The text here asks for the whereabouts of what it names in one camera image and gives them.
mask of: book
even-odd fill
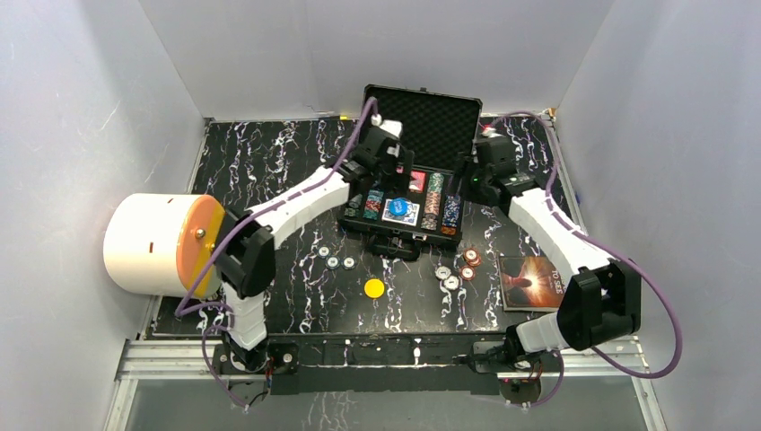
[[[560,273],[544,256],[501,257],[500,282],[506,312],[554,312],[565,294]]]

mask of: cable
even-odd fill
[[[548,402],[552,397],[555,396],[555,394],[557,393],[557,390],[560,389],[560,384],[563,382],[563,377],[565,376],[565,362],[563,361],[563,355],[561,355],[558,350],[554,350],[552,352],[552,355],[557,358],[557,361],[560,364],[560,373],[557,375],[557,382],[555,382],[555,386],[552,388],[552,391],[550,391],[549,394],[545,398],[541,400],[537,400],[537,402],[524,402],[519,406],[518,404],[511,404],[508,400],[506,400],[505,403],[502,403],[502,402],[497,402],[489,398],[479,397],[477,395],[469,394],[468,396],[470,398],[480,400],[480,401],[487,401],[487,402],[502,404],[505,407],[523,407],[524,410],[531,407],[539,407],[542,404]],[[538,380],[538,378],[541,376],[541,372],[542,372],[541,370],[542,369],[539,368],[539,375],[535,378],[535,380]]]
[[[193,297],[193,294],[196,292],[196,289],[198,289],[198,285],[201,284],[201,280],[203,280],[204,277],[206,277],[206,274],[209,272],[209,269],[211,269],[211,267],[214,265],[216,260],[219,259],[219,256],[224,252],[224,250],[227,248],[227,245],[230,244],[230,241],[232,241],[235,235],[240,233],[246,226],[248,226],[249,224],[251,224],[251,222],[256,220],[257,217],[267,214],[270,211],[274,211],[278,209],[279,207],[281,207],[282,205],[284,205],[285,202],[292,200],[293,198],[298,198],[302,194],[310,192],[322,186],[326,182],[328,182],[330,177],[332,177],[333,174],[336,173],[336,169],[338,169],[338,166],[341,164],[341,162],[345,160],[346,156],[349,154],[352,148],[354,148],[356,140],[359,138],[359,133],[360,133],[360,130],[362,129],[364,121],[367,120],[368,115],[370,115],[370,110],[372,110],[373,115],[378,114],[378,101],[374,97],[369,97],[367,101],[365,102],[364,107],[362,109],[362,115],[357,121],[357,124],[354,127],[354,130],[352,130],[352,134],[349,137],[349,140],[346,142],[344,151],[341,153],[341,155],[338,156],[336,163],[333,164],[333,168],[330,170],[330,173],[325,177],[324,180],[320,180],[303,190],[296,191],[291,196],[285,199],[280,199],[274,204],[267,206],[261,211],[258,211],[257,213],[248,215],[246,218],[243,219],[243,221],[241,221],[234,228],[232,228],[232,230],[230,230],[230,232],[222,239],[222,241],[219,244],[216,244],[216,247],[214,248],[214,252],[212,253],[211,257],[209,257],[209,260],[201,269],[201,272],[196,277],[196,280],[193,282],[193,285],[190,287],[190,289],[188,289],[188,292],[185,293],[185,296],[179,302],[177,309],[174,311],[174,315],[176,317],[182,317],[190,312],[193,312],[195,310],[199,310],[205,307],[203,304],[199,304],[199,305],[194,305],[192,307],[189,307],[187,309],[185,308],[188,305],[188,302],[190,301],[190,299]],[[230,305],[225,304],[224,309],[229,312],[232,312],[232,308],[230,307]]]
[[[539,371],[537,372],[537,376],[534,377],[534,380],[539,380],[539,378],[542,376],[542,373],[544,372],[544,370],[545,370],[545,366],[544,366],[544,364],[542,364],[540,362],[539,363]]]
[[[359,120],[357,120],[357,124],[356,126],[354,126],[354,130],[352,130],[352,134],[349,137],[349,140],[346,141],[346,146],[344,147],[344,151],[342,151],[341,155],[338,156],[336,163],[333,164],[333,168],[330,170],[330,173],[325,177],[324,180],[320,180],[317,183],[303,190],[294,192],[291,196],[288,196],[285,199],[279,200],[278,202],[275,202],[274,204],[267,206],[266,208],[262,209],[261,211],[258,211],[257,213],[248,215],[246,218],[244,218],[240,223],[238,223],[234,228],[230,230],[230,232],[220,241],[220,243],[216,245],[214,252],[209,257],[209,260],[201,269],[201,272],[196,277],[196,280],[193,281],[193,285],[190,287],[190,289],[188,289],[188,292],[185,293],[185,296],[179,302],[177,309],[174,311],[174,315],[176,317],[182,317],[191,312],[201,310],[203,308],[210,308],[210,307],[222,307],[224,310],[230,313],[229,325],[227,328],[225,328],[222,325],[213,325],[207,328],[206,330],[204,330],[204,332],[201,334],[201,350],[204,355],[204,361],[206,362],[206,366],[209,368],[209,373],[212,375],[212,377],[214,377],[216,382],[219,383],[222,389],[227,393],[227,396],[230,397],[232,402],[237,404],[239,407],[247,409],[249,404],[241,400],[241,398],[239,398],[237,395],[232,393],[232,391],[230,391],[230,388],[228,387],[227,383],[225,383],[224,380],[222,380],[222,378],[216,373],[216,371],[212,367],[212,363],[209,360],[208,355],[206,354],[206,337],[208,336],[209,333],[211,333],[212,330],[229,331],[235,326],[234,315],[232,314],[233,313],[232,307],[229,304],[223,303],[221,301],[214,301],[211,303],[199,303],[199,304],[188,307],[188,302],[193,297],[193,294],[196,292],[196,289],[198,289],[198,285],[201,284],[201,280],[204,279],[206,274],[209,272],[209,269],[211,269],[211,267],[214,265],[216,260],[219,259],[219,256],[224,252],[224,250],[227,248],[227,245],[230,244],[230,241],[232,241],[235,235],[240,233],[247,225],[249,225],[251,222],[256,220],[257,217],[262,216],[275,209],[278,209],[285,202],[293,198],[297,198],[304,193],[310,192],[322,186],[323,184],[328,182],[328,180],[330,180],[330,177],[332,177],[333,174],[336,173],[338,166],[341,164],[342,161],[346,159],[346,156],[349,154],[352,148],[354,148],[354,145],[356,145],[356,141],[359,138],[359,133],[362,130],[362,126],[364,125],[365,120],[367,120],[367,117],[370,115],[371,110],[373,115],[378,115],[378,101],[374,97],[369,97],[367,101],[364,103],[364,107],[362,109],[362,115],[360,116]],[[271,386],[272,386],[272,374],[270,373],[267,376],[267,389],[269,390]]]
[[[614,258],[621,260],[622,262],[626,262],[629,266],[632,267],[632,269],[642,277],[645,283],[650,286],[652,291],[655,293],[656,296],[658,296],[658,299],[660,299],[660,302],[663,304],[663,308],[666,309],[666,314],[669,316],[669,319],[671,320],[671,325],[674,328],[674,339],[675,339],[675,346],[674,346],[674,355],[671,357],[671,361],[658,372],[655,373],[640,373],[635,370],[631,370],[629,368],[626,368],[625,366],[619,364],[618,362],[614,361],[613,358],[603,353],[600,349],[597,347],[592,347],[592,350],[597,353],[600,357],[605,359],[606,362],[613,365],[617,370],[629,374],[633,377],[638,377],[640,379],[658,379],[665,375],[670,374],[679,364],[679,360],[681,360],[682,357],[682,345],[683,345],[683,339],[682,339],[682,327],[679,324],[679,319],[677,318],[677,314],[674,311],[674,307],[671,305],[671,302],[669,301],[669,298],[666,297],[665,294],[663,294],[663,291],[660,289],[660,287],[655,283],[655,281],[648,275],[644,269],[640,268],[639,265],[634,263],[631,259],[624,256],[622,253],[619,253],[618,251],[610,249],[605,244],[600,243],[599,241],[591,238],[589,235],[586,235],[584,233],[581,233],[579,230],[574,230],[572,226],[570,226],[566,221],[560,216],[560,211],[562,211],[560,208],[555,207],[554,200],[552,199],[552,185],[555,183],[555,179],[557,178],[557,172],[560,168],[560,145],[557,143],[557,140],[555,139],[555,134],[552,133],[552,130],[550,130],[549,125],[537,114],[534,112],[528,111],[528,110],[516,110],[513,112],[509,112],[505,115],[502,115],[501,117],[497,118],[495,121],[507,119],[509,117],[531,117],[539,122],[539,124],[542,125],[542,127],[545,130],[545,133],[547,134],[547,140],[550,144],[550,149],[555,152],[555,157],[552,165],[552,171],[549,175],[549,180],[547,181],[547,186],[545,187],[545,195],[547,198],[545,199],[545,202],[547,203],[547,209],[552,213],[555,220],[557,220],[558,223],[560,223],[563,227],[568,229],[569,231],[572,231],[573,236],[581,239],[584,242],[587,242],[588,244],[591,244],[595,247],[597,247],[600,250],[603,250],[607,254],[613,256]]]
[[[257,396],[256,396],[256,397],[254,397],[254,399],[253,399],[253,400],[251,400],[251,402],[249,403],[249,407],[251,407],[251,406],[254,404],[254,402],[255,402],[255,401],[256,401],[256,400],[257,400],[259,397],[262,397],[262,396],[263,396],[263,397],[264,397],[264,398],[262,398],[262,401],[263,401],[263,400],[264,400],[264,399],[267,397],[267,395],[268,395],[268,394],[269,394],[269,391],[262,391],[262,392],[258,393],[258,394],[257,394]]]
[[[209,359],[209,355],[206,353],[206,337],[214,330],[218,331],[226,331],[227,328],[225,328],[222,325],[212,325],[201,334],[201,353],[204,356],[204,362],[206,362],[206,366],[209,368],[209,373],[214,377],[217,383],[219,383],[220,386],[222,386],[222,389],[227,393],[227,396],[230,397],[230,400],[232,400],[233,403],[237,404],[238,407],[242,407],[244,409],[248,408],[248,403],[244,400],[241,400],[241,398],[238,397],[238,395],[235,395],[230,390],[230,387],[228,384],[222,380],[222,377],[219,376],[219,374],[216,373],[214,370],[214,367],[212,366],[212,361]]]
[[[557,393],[557,390],[560,389],[560,383],[563,382],[563,376],[565,375],[565,362],[563,362],[563,355],[560,354],[559,351],[555,351],[553,353],[553,356],[557,358],[557,362],[560,363],[560,374],[557,375],[557,382],[555,382],[555,386],[552,388],[552,391],[549,392],[549,394],[537,402],[531,402],[529,403],[529,407],[539,407],[542,404],[549,401],[550,398],[554,397]]]

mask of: poker chip case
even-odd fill
[[[364,99],[369,97],[378,100],[384,119],[402,122],[401,144],[415,152],[415,177],[404,191],[372,189],[352,197],[341,208],[338,222],[347,231],[369,233],[367,245],[376,254],[417,259],[426,244],[457,247],[462,239],[463,202],[448,186],[458,154],[469,152],[473,145],[481,101],[378,85],[365,87]],[[423,173],[424,179],[415,172]],[[395,198],[411,204],[407,216],[385,212]]]

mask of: black marble table surface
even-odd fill
[[[482,119],[486,124],[491,119]],[[243,210],[288,190],[320,165],[336,157],[355,122],[315,119],[285,122],[214,122],[206,141],[193,193],[207,193],[224,206]],[[534,119],[508,119],[497,129],[515,144],[520,170],[540,179],[549,176],[553,155],[547,135]],[[568,212],[560,182],[555,200]],[[337,224],[338,209],[328,211],[289,237],[276,252],[276,281],[267,292],[267,331],[271,334],[390,334],[501,332],[531,317],[504,312],[498,258],[541,253],[533,240],[506,215],[490,207],[467,203],[463,240],[457,252],[435,247],[418,261],[385,259],[363,250],[362,240],[350,239]],[[338,257],[352,256],[351,270],[326,268],[317,256],[328,246]],[[439,265],[464,265],[462,250],[475,247],[483,264],[476,278],[451,292],[434,276]],[[363,286],[382,279],[384,296],[372,300]],[[195,337],[220,321],[218,310],[202,311],[183,319],[173,316],[179,298],[163,298],[149,336]]]

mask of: playing card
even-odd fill
[[[409,181],[409,189],[417,193],[423,193],[423,186],[425,185],[425,172],[412,171],[410,172],[412,179]]]
[[[386,205],[383,208],[383,217],[381,220],[385,222],[408,224],[410,226],[417,224],[417,215],[420,213],[420,205],[410,202],[405,215],[393,215],[389,210],[390,203],[391,199],[386,199]]]

